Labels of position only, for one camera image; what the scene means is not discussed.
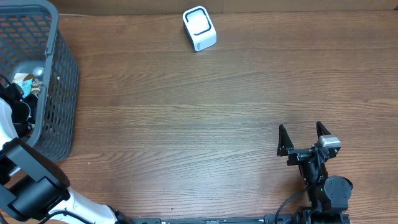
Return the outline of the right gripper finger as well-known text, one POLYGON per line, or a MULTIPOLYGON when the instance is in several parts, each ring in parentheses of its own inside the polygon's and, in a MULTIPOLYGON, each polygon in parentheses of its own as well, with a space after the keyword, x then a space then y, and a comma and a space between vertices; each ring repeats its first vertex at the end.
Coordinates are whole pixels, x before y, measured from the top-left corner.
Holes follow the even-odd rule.
POLYGON ((321 136, 329 136, 331 135, 331 132, 327 130, 327 128, 323 125, 321 121, 316 122, 316 128, 317 128, 317 136, 320 138, 321 136))
POLYGON ((290 140, 286 128, 283 124, 281 124, 279 126, 279 143, 277 147, 277 155, 288 156, 291 150, 294 150, 294 145, 290 140))

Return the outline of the brown snack bag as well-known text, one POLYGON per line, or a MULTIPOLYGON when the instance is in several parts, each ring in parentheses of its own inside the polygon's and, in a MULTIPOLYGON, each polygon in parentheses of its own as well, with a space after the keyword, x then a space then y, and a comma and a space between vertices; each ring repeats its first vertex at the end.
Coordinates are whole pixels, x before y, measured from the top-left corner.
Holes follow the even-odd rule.
POLYGON ((41 81, 37 77, 33 76, 33 74, 16 73, 12 82, 17 84, 19 81, 30 79, 33 79, 31 93, 37 95, 40 92, 41 81))

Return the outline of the teal snack packet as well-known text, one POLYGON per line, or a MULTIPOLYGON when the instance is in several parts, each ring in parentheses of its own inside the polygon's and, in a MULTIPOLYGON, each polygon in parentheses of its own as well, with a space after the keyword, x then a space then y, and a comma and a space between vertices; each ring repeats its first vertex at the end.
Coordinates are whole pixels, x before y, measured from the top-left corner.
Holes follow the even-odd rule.
POLYGON ((32 91, 33 79, 19 81, 19 82, 17 82, 17 84, 21 87, 21 89, 22 89, 22 91, 23 91, 22 97, 25 98, 25 97, 27 97, 27 96, 31 93, 31 91, 32 91))

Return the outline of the yellow liquid bottle silver cap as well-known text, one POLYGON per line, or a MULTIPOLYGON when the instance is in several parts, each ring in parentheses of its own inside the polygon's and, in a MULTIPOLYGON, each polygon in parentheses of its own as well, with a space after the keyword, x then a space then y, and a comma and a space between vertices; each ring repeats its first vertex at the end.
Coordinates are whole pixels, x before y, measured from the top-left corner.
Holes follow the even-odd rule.
POLYGON ((35 67, 32 74, 35 77, 41 77, 44 74, 44 67, 35 67))

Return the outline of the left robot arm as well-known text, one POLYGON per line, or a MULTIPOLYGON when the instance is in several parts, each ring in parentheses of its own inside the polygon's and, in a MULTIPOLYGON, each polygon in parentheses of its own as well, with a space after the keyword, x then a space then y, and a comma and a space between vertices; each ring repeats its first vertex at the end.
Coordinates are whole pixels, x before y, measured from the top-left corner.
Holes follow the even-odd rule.
POLYGON ((56 164, 18 137, 12 114, 21 111, 21 97, 15 83, 1 87, 1 210, 21 222, 132 223, 73 190, 56 164))

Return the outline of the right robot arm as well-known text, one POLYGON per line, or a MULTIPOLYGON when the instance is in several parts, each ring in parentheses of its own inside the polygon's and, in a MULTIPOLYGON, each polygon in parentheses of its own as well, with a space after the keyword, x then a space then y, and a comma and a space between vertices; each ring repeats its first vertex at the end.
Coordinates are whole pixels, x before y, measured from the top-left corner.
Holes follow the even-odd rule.
POLYGON ((353 183, 342 176, 329 176, 325 163, 336 157, 341 141, 329 132, 322 122, 316 123, 317 142, 310 148, 296 149, 286 128, 279 126, 277 155, 287 157, 288 166, 298 166, 305 188, 289 197, 276 211, 274 223, 350 223, 348 209, 353 183), (310 205, 300 207, 297 212, 284 219, 282 209, 292 200, 306 193, 310 205))

